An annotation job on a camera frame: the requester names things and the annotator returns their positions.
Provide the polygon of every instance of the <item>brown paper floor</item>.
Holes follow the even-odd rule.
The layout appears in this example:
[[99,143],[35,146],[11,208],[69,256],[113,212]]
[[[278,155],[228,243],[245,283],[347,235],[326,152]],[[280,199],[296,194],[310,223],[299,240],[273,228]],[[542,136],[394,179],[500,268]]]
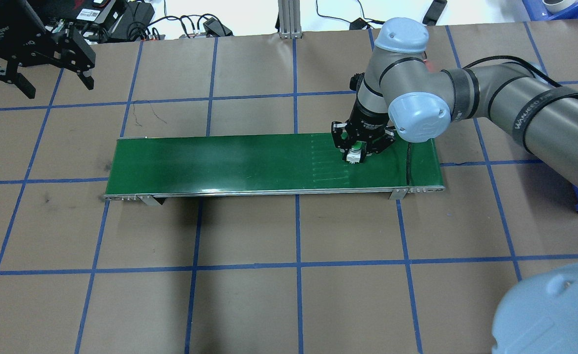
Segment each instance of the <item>brown paper floor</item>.
[[[517,55],[578,89],[578,20],[429,31],[434,70]],[[0,354],[489,353],[503,294],[578,262],[578,215],[484,119],[437,139],[447,190],[401,202],[102,199],[119,137],[327,132],[376,34],[98,45],[92,91],[0,84]]]

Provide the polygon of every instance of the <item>small white object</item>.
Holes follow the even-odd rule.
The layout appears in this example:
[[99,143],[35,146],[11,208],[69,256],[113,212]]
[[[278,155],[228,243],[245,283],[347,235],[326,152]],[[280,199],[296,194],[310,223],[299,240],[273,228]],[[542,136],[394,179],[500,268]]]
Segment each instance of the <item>small white object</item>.
[[543,0],[543,4],[551,14],[554,14],[575,4],[575,0]]
[[77,20],[94,21],[100,13],[101,11],[99,10],[83,9],[80,14],[77,15]]
[[353,148],[348,151],[346,155],[346,161],[350,164],[358,164],[361,162],[361,150],[354,150]]

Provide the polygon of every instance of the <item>conveyor belt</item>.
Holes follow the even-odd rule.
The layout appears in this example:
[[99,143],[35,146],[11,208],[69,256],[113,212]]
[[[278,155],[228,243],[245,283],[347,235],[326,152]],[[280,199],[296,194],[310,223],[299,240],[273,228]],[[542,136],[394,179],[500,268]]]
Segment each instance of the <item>conveyor belt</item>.
[[330,134],[120,139],[105,193],[109,200],[444,189],[435,143],[407,143],[349,164]]

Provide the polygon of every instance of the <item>wire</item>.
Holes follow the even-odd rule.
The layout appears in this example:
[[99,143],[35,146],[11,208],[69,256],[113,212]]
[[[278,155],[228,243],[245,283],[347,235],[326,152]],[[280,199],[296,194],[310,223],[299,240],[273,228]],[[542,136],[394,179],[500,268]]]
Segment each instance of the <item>wire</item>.
[[366,14],[363,12],[363,5],[361,4],[361,0],[357,0],[357,2],[359,3],[359,8],[361,9],[361,18],[363,18],[363,20],[368,23],[376,23],[377,25],[383,25],[383,23],[385,23],[385,21],[374,20],[374,18],[367,18]]
[[[383,25],[383,23],[385,23],[384,21],[374,20],[373,18],[367,18],[365,15],[365,12],[363,11],[363,4],[361,4],[361,0],[357,0],[357,2],[359,3],[359,9],[361,9],[361,19],[364,20],[366,23],[368,23],[368,26],[370,26],[369,23],[375,23],[377,25]],[[318,0],[316,0],[316,14],[318,14],[318,16],[323,17],[323,18],[330,18],[333,20],[339,20],[339,21],[347,22],[349,24],[352,23],[348,20],[344,20],[343,18],[339,18],[339,17],[335,17],[335,16],[327,16],[325,14],[321,14]]]
[[406,182],[411,185],[411,143],[407,143],[407,159],[406,159]]
[[343,18],[334,17],[334,16],[326,16],[325,14],[320,14],[320,7],[318,5],[318,0],[316,0],[316,14],[318,14],[318,16],[323,17],[323,18],[330,18],[332,20],[339,20],[339,21],[351,23],[350,21],[344,20]]
[[160,40],[160,32],[158,31],[158,29],[156,27],[151,29],[151,34],[154,37],[154,40]]
[[491,57],[486,57],[486,58],[482,58],[479,60],[475,60],[472,63],[469,63],[469,65],[466,65],[463,69],[468,69],[470,67],[474,67],[475,65],[478,65],[480,63],[483,62],[488,62],[491,60],[498,60],[498,59],[507,59],[507,60],[513,60],[515,63],[517,63],[518,65],[524,67],[525,69],[529,70],[530,72],[533,72],[534,74],[538,75],[541,79],[545,80],[547,83],[549,83],[549,85],[552,85],[552,87],[558,88],[558,87],[562,87],[562,85],[560,85],[559,83],[557,83],[556,81],[552,80],[552,78],[550,78],[549,76],[547,76],[547,74],[543,73],[542,71],[540,71],[537,67],[535,67],[534,65],[532,65],[530,62],[526,61],[523,58],[518,58],[515,56],[491,56]]

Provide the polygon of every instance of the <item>light blue joint cap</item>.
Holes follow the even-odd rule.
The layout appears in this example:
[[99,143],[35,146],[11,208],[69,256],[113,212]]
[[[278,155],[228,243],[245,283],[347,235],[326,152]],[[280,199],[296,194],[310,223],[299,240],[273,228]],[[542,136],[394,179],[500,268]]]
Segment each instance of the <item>light blue joint cap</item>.
[[534,275],[501,300],[492,354],[578,353],[578,264]]
[[415,54],[424,52],[428,41],[429,32],[422,23],[395,17],[383,24],[374,45],[390,52]]
[[398,96],[387,111],[397,133],[409,143],[423,143],[442,134],[451,123],[451,110],[444,99],[428,92]]

